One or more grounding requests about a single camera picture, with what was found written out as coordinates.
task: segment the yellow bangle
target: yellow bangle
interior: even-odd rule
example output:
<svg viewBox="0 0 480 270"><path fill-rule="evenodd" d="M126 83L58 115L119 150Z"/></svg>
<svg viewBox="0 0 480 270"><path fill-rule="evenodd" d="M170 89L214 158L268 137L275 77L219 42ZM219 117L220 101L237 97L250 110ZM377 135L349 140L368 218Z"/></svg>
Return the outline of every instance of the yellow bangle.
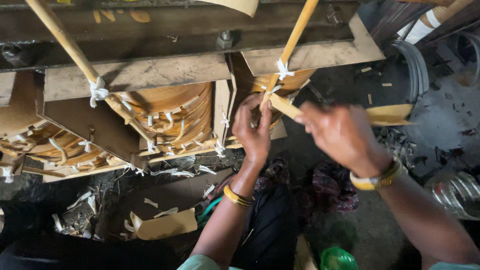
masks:
<svg viewBox="0 0 480 270"><path fill-rule="evenodd" d="M226 185L225 188L223 189L223 193L225 194L225 196L227 196L227 198L232 201L233 203L235 204L238 204L242 207L245 207L245 208L250 208L254 205L255 203L255 199L252 197L252 200L251 201L248 201L248 200L245 200L243 198L241 198L240 196L238 196L237 194L235 194L231 189L230 189L230 185Z"/></svg>

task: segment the hand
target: hand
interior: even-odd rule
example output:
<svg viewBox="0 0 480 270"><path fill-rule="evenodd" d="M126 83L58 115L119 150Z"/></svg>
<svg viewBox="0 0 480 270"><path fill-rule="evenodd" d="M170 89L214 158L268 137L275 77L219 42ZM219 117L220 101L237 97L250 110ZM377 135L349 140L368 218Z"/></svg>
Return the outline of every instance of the hand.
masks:
<svg viewBox="0 0 480 270"><path fill-rule="evenodd" d="M295 121L305 125L315 144L360 178L381 175L392 157L373 135L366 111L360 106L319 108L311 102L300 106Z"/></svg>
<svg viewBox="0 0 480 270"><path fill-rule="evenodd" d="M232 132L245 149L246 162L251 162L262 167L270 150L270 121L272 120L271 102L265 103L262 108L260 125L252 127L252 110L262 102L263 94L248 96L239 106L235 114L235 123Z"/></svg>

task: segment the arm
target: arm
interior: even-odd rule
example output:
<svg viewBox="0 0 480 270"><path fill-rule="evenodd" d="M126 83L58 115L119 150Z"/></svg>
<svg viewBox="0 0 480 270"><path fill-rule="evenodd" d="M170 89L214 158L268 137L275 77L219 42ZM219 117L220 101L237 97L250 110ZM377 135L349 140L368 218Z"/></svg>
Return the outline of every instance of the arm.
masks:
<svg viewBox="0 0 480 270"><path fill-rule="evenodd" d="M270 149L272 119L270 102L266 103L262 109L258 128L252 128L250 125L251 110L256 108L262 99L263 95L251 95L246 98L237 110L232 128L233 134L243 144L246 156L230 188L243 197L253 195L258 174L265 164ZM247 208L224 197L207 222L190 256L197 254L208 256L221 269L227 269L240 241L248 211Z"/></svg>
<svg viewBox="0 0 480 270"><path fill-rule="evenodd" d="M305 124L316 145L360 178L381 175L392 157L376 141L361 107L318 108L304 103ZM410 242L420 251L423 268L437 261L480 264L480 253L461 224L407 174L378 189Z"/></svg>

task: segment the woman's left hand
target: woman's left hand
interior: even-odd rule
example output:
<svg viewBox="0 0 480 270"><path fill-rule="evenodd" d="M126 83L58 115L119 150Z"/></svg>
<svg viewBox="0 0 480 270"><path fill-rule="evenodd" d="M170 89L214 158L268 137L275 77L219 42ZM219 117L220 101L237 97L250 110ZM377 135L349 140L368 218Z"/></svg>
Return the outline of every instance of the woman's left hand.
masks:
<svg viewBox="0 0 480 270"><path fill-rule="evenodd" d="M270 150L270 121L272 120L271 102L265 103L262 108L260 125L252 127L252 110L255 109L263 99L262 94L248 96L239 106L235 114L235 123L232 132L243 145L246 156L244 162L251 162L262 167L268 157Z"/></svg>

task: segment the bracelet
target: bracelet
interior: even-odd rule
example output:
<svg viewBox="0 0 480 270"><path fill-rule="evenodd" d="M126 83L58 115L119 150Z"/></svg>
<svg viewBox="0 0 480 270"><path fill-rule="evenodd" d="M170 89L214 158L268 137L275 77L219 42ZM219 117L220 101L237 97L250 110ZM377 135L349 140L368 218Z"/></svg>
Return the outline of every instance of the bracelet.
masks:
<svg viewBox="0 0 480 270"><path fill-rule="evenodd" d="M255 204L255 199L252 197L252 200L248 201L239 195L235 194L231 189L230 185L226 185L225 188L223 189L223 193L225 193L225 196L232 201L235 204L240 205L241 207L245 208L250 208Z"/></svg>
<svg viewBox="0 0 480 270"><path fill-rule="evenodd" d="M402 163L394 157L392 164L382 175L372 178L358 178L353 172L350 172L350 180L352 184L360 190L375 190L391 185L392 181L400 175L403 170L404 167Z"/></svg>

